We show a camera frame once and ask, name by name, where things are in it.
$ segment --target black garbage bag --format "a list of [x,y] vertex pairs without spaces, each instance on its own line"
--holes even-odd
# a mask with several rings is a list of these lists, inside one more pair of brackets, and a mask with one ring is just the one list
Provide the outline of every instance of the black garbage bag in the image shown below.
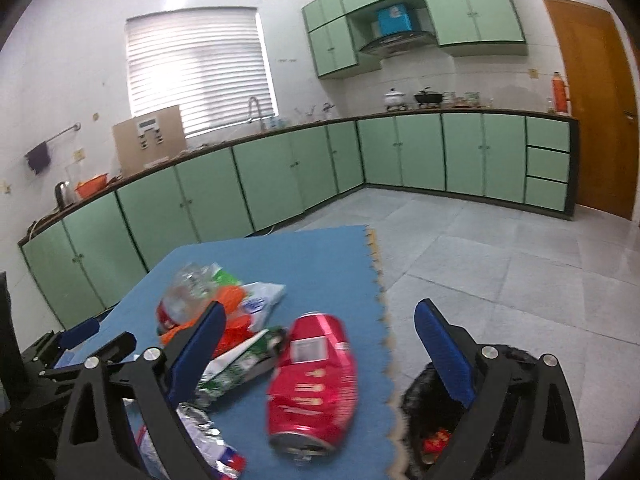
[[[506,345],[494,345],[494,347],[507,358],[517,361],[524,369],[536,365],[537,359],[524,350]],[[505,404],[508,405],[510,402],[508,394]],[[402,440],[409,455],[409,465],[404,474],[409,480],[423,480],[432,467],[422,460],[424,439],[433,436],[440,428],[454,433],[460,419],[465,414],[465,407],[461,402],[449,396],[433,363],[429,363],[402,396],[401,409],[406,415],[408,423],[407,431]],[[495,461],[492,459],[504,447],[512,423],[513,419],[510,416],[506,416],[498,422],[494,437],[488,443],[488,453],[479,467],[479,472],[483,476],[491,474],[495,465]]]

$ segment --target range hood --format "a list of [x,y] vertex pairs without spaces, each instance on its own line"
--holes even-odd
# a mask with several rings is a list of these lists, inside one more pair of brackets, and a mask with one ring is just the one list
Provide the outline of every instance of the range hood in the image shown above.
[[381,9],[378,11],[378,22],[375,24],[380,30],[380,35],[360,51],[376,57],[391,57],[420,46],[438,44],[436,35],[422,30],[419,23],[417,15],[408,11],[404,4]]

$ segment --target crushed can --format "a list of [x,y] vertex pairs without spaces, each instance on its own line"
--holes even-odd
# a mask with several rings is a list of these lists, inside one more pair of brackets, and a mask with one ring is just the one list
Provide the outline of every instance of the crushed can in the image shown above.
[[337,317],[299,317],[268,390],[271,446],[299,460],[332,452],[358,402],[356,361]]

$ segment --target white wall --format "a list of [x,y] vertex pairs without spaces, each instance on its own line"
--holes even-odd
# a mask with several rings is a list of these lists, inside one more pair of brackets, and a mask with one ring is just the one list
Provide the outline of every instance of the white wall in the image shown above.
[[[382,96],[394,87],[411,97],[430,86],[437,91],[480,92],[486,104],[495,107],[546,111],[551,97],[553,72],[564,72],[564,62],[551,20],[542,0],[513,0],[527,43],[529,56],[485,56],[453,58],[437,48],[422,48],[383,61],[382,70],[362,74],[345,81],[346,112],[360,115],[383,109]],[[626,49],[629,66],[640,96],[638,66],[630,40],[620,19],[606,0],[577,0],[610,11]],[[531,79],[529,68],[538,69],[540,78]],[[640,187],[636,195],[634,221],[640,219]]]
[[[124,25],[127,18],[163,10],[166,0],[34,0],[0,52],[0,269],[8,272],[14,323],[21,347],[45,330],[58,329],[28,275],[16,242],[27,226],[54,207],[53,187],[117,168],[111,126],[130,118]],[[260,12],[274,89],[281,114],[320,109],[339,101],[341,83],[315,76],[301,8],[308,0],[187,0],[186,7],[255,6]],[[100,115],[98,121],[92,115]],[[39,142],[81,121],[78,133],[51,143],[52,165],[41,176],[24,154]],[[257,125],[219,130],[194,144],[242,136]]]

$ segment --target cardboard box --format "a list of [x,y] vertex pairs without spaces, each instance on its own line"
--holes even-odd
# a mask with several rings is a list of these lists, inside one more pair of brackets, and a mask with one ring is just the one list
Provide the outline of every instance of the cardboard box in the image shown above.
[[187,148],[178,105],[116,124],[113,139],[125,178],[171,160]]

